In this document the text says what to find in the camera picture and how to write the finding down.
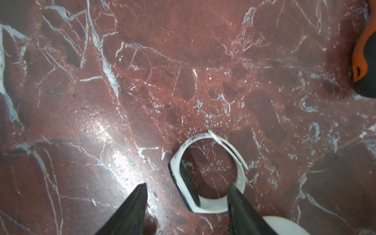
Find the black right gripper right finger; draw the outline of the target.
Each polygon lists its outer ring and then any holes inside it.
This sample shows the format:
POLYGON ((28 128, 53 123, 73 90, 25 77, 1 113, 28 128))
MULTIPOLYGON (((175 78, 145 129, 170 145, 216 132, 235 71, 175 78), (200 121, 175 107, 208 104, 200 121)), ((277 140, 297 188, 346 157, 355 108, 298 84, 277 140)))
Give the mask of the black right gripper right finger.
POLYGON ((256 209, 235 185, 227 192, 230 235, 275 235, 256 209))

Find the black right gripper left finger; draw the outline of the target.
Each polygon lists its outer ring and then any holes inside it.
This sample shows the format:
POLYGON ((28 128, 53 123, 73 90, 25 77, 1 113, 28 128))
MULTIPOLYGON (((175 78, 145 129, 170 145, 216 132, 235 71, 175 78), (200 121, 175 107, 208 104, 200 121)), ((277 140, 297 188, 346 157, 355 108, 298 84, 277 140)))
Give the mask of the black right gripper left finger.
POLYGON ((144 229, 147 184, 139 184, 121 204, 97 235, 141 235, 144 229))

